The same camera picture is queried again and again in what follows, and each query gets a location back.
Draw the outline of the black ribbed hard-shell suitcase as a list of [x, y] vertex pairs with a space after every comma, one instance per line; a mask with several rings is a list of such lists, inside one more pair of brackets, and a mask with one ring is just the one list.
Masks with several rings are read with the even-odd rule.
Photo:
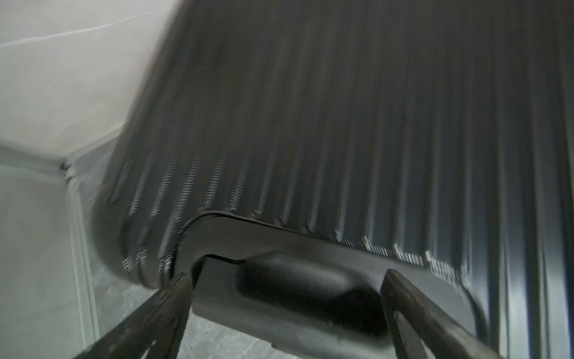
[[182, 1], [93, 241], [315, 357], [387, 346], [400, 272], [505, 358], [573, 356], [571, 1]]

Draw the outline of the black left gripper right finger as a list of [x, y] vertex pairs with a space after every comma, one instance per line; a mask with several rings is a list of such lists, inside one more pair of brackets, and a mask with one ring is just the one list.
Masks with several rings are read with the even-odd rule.
[[388, 329], [398, 358], [499, 358], [394, 269], [381, 286]]

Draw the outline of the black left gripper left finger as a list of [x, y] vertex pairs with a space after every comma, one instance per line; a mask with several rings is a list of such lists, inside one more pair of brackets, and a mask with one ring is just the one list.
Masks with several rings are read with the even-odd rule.
[[187, 325], [193, 283], [176, 275], [78, 358], [176, 358]]

